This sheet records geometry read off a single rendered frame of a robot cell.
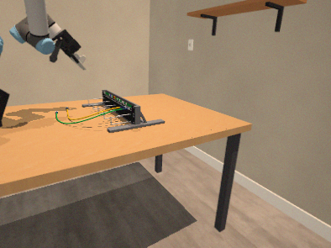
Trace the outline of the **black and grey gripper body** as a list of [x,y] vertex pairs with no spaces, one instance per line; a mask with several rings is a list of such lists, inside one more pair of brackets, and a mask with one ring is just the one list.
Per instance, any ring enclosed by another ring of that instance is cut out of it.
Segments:
[[[60,37],[62,38],[62,40],[60,39]],[[59,41],[62,42],[61,49],[64,50],[65,52],[68,50],[70,53],[74,54],[81,48],[81,46],[77,43],[77,41],[75,39],[73,39],[71,37],[71,35],[65,29],[63,31],[61,31],[52,40],[55,41],[56,39],[58,39]]]

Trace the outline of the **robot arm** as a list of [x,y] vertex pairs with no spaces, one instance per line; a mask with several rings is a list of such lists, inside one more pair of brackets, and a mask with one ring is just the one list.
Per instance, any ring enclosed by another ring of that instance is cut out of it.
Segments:
[[21,44],[26,41],[44,55],[52,53],[50,61],[56,62],[62,42],[54,43],[51,39],[61,32],[61,28],[46,12],[45,0],[24,0],[24,5],[27,17],[9,33]]

